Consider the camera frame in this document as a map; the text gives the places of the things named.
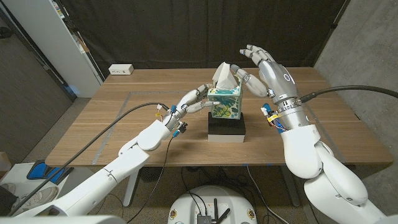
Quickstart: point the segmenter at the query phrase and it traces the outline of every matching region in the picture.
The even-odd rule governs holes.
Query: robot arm
[[[247,45],[240,53],[251,58],[268,89],[253,75],[232,65],[232,70],[256,96],[268,96],[278,106],[278,117],[284,129],[286,165],[296,176],[309,179],[304,185],[308,199],[321,212],[339,223],[374,223],[385,215],[368,200],[361,179],[334,156],[320,140],[317,128],[309,124],[298,98],[292,76],[285,67],[260,47]]]
[[[175,129],[173,137],[183,133],[187,124],[181,122],[186,113],[194,113],[206,106],[219,102],[201,102],[207,95],[210,85],[202,85],[188,92],[173,106],[163,119],[155,120],[148,128],[141,131],[137,137],[127,142],[119,151],[118,157],[90,178],[63,197],[45,205],[26,211],[18,217],[33,217],[43,211],[59,213],[60,215],[86,215],[91,211],[120,181],[129,177],[143,167],[149,159],[146,151],[157,149],[161,142],[167,139]]]

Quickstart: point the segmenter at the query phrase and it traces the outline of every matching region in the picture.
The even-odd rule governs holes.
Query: concrete wall
[[[398,1],[351,0],[315,68],[331,86],[374,85],[398,91]],[[398,99],[360,90],[339,94],[395,157],[393,165],[375,174],[369,175],[374,167],[356,172],[371,201],[386,215],[396,214]]]

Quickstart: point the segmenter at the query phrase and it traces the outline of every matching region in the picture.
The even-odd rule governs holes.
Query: wall outlet
[[[131,75],[134,70],[132,64],[112,64],[108,69],[112,75]]]

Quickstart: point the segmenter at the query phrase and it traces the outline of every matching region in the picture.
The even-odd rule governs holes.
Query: tissue
[[[237,87],[235,78],[233,77],[231,71],[229,70],[230,64],[223,62],[217,68],[216,73],[213,76],[213,83],[216,84],[216,89],[218,90],[232,90]]]

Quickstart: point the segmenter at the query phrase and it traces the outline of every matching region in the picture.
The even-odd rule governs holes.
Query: wire
[[[116,197],[116,199],[120,202],[120,205],[121,205],[121,207],[122,207],[122,216],[121,216],[121,218],[123,218],[123,215],[124,215],[124,207],[123,207],[122,201],[119,199],[118,196],[116,196],[116,195],[114,195],[114,194],[108,194],[108,195],[113,195],[113,196]],[[101,205],[100,208],[98,209],[98,212],[96,212],[95,215],[97,215],[97,214],[101,211],[102,206],[104,206],[105,199],[106,199],[106,196],[105,196],[105,198],[104,198],[104,201],[103,201],[102,205]]]
[[[281,128],[281,127],[278,127],[278,126],[276,126],[276,125],[274,125],[273,123],[270,123],[273,127],[275,127],[275,128],[278,128],[278,129],[281,129],[281,130],[283,130],[283,131],[287,131],[286,129],[284,129],[284,128]]]
[[[196,205],[197,205],[197,207],[198,207],[198,209],[199,209],[199,214],[202,215],[202,214],[201,214],[200,207],[199,207],[199,205],[198,205],[198,202],[193,198],[192,193],[188,190],[188,187],[187,187],[187,185],[186,185],[186,183],[185,183],[185,181],[184,181],[184,176],[182,175],[182,169],[183,169],[183,168],[184,168],[184,167],[181,167],[181,179],[182,179],[182,182],[184,183],[185,190],[187,191],[188,194],[191,195],[191,198],[193,199],[193,201],[195,201],[195,203],[196,203]],[[207,215],[206,204],[205,204],[205,215]]]
[[[144,207],[145,207],[145,205],[147,205],[147,203],[148,203],[148,201],[149,201],[149,199],[152,197],[152,194],[154,194],[154,192],[155,192],[155,189],[156,189],[156,187],[157,187],[157,184],[159,183],[159,181],[160,181],[160,178],[162,177],[162,175],[163,175],[163,171],[164,171],[164,167],[166,166],[166,161],[167,161],[167,154],[168,154],[168,152],[169,152],[169,147],[170,147],[170,143],[172,142],[172,140],[174,139],[174,137],[172,137],[171,139],[170,139],[170,141],[169,141],[169,144],[167,145],[167,149],[166,149],[166,157],[165,157],[165,159],[164,159],[164,163],[163,163],[163,167],[162,167],[162,171],[160,172],[160,175],[159,175],[159,178],[157,179],[157,182],[156,182],[156,184],[155,184],[155,187],[154,187],[154,189],[152,190],[152,192],[150,193],[150,195],[149,195],[149,197],[148,197],[148,199],[147,199],[147,201],[144,203],[144,205],[141,207],[141,209],[137,212],[137,214],[135,214],[132,218],[130,218],[130,220],[129,221],[127,221],[127,223],[129,223],[129,222],[131,222],[134,218],[136,218],[137,216],[138,216],[138,214],[142,211],[142,209],[144,209]]]
[[[90,145],[92,145],[101,135],[103,135],[109,128],[114,126],[118,121],[120,121],[122,118],[125,117],[125,115],[129,114],[130,112],[142,108],[144,106],[149,106],[149,105],[162,105],[162,107],[167,111],[169,108],[164,105],[163,103],[144,103],[142,105],[136,106],[132,109],[129,109],[127,112],[122,114],[120,117],[116,118],[108,127],[106,127],[102,132],[100,132],[97,136],[95,136],[83,149],[80,149],[72,158],[70,158],[64,165],[62,165],[57,171],[55,171],[50,177],[45,179],[38,187],[36,187],[29,195],[27,195],[19,204],[11,210],[11,212],[8,214],[8,216],[12,216],[19,208],[23,206],[34,194],[36,194],[46,183],[48,183],[53,177],[55,177],[61,170],[63,170],[67,165],[69,165],[71,162],[73,162],[81,153],[83,153]]]
[[[317,221],[317,224],[320,224],[320,223],[319,223],[319,220],[318,220],[318,218],[317,218],[317,216],[315,215],[315,212],[313,211],[311,202],[309,203],[309,205],[310,205],[310,208],[311,208],[311,211],[312,211],[312,215],[313,215],[314,218],[315,218],[315,221]]]
[[[366,86],[366,85],[348,85],[348,86],[336,86],[336,87],[331,87],[331,88],[327,88],[327,89],[324,89],[324,90],[319,90],[319,91],[316,91],[316,92],[312,92],[310,94],[307,94],[305,96],[300,97],[300,100],[301,100],[302,103],[305,103],[308,100],[314,99],[318,95],[321,95],[321,94],[324,94],[324,93],[333,92],[333,91],[340,91],[340,90],[368,90],[368,91],[375,91],[375,92],[378,92],[378,93],[384,93],[384,94],[393,96],[395,98],[398,98],[398,92],[392,91],[392,90],[388,90],[388,89],[385,89],[385,88],[376,87],[376,86]]]
[[[203,204],[205,205],[205,215],[207,215],[206,203],[205,203],[205,201],[204,201],[199,195],[197,195],[197,194],[195,194],[195,193],[192,193],[192,192],[185,192],[185,194],[190,194],[191,197],[192,197],[192,195],[198,197],[198,198],[203,202]]]
[[[272,215],[264,215],[264,217],[262,218],[262,224],[264,224],[264,219],[265,219],[266,217],[268,217],[267,224],[269,223],[269,217],[271,217],[271,218],[274,220],[275,224],[276,224],[276,219],[275,219]]]
[[[251,180],[253,181],[254,185],[256,186],[257,191],[259,192],[259,194],[260,194],[260,196],[261,196],[261,200],[262,200],[262,202],[264,202],[264,205],[267,207],[268,211],[271,212],[273,215],[275,215],[280,221],[283,221],[284,223],[289,224],[286,220],[284,220],[282,217],[278,216],[278,214],[276,214],[274,211],[272,211],[272,210],[269,208],[269,206],[268,206],[267,203],[266,203],[266,200],[265,200],[264,197],[262,196],[262,193],[261,193],[261,191],[260,191],[259,186],[257,186],[256,181],[254,181],[254,179],[253,179],[253,177],[252,177],[252,175],[251,175],[251,173],[250,173],[249,166],[246,166],[246,168],[248,168],[249,176],[250,176]]]
[[[253,192],[250,189],[246,188],[246,187],[252,187],[254,189],[253,186],[248,185],[247,182],[246,183],[241,182],[239,179],[229,178],[227,176],[226,172],[222,169],[222,167],[219,167],[217,179],[212,178],[212,176],[209,173],[207,173],[207,171],[203,167],[200,167],[199,175],[200,175],[200,171],[203,171],[203,173],[209,179],[209,182],[205,182],[205,184],[220,185],[220,181],[222,181],[222,184],[228,185],[228,186],[232,186],[232,187],[234,187],[235,190],[239,190],[240,193],[243,195],[243,197],[246,198],[246,200],[248,200],[248,196],[244,193],[244,190],[247,190],[251,194],[251,196],[253,198],[254,212],[257,214],[256,198],[254,197]]]

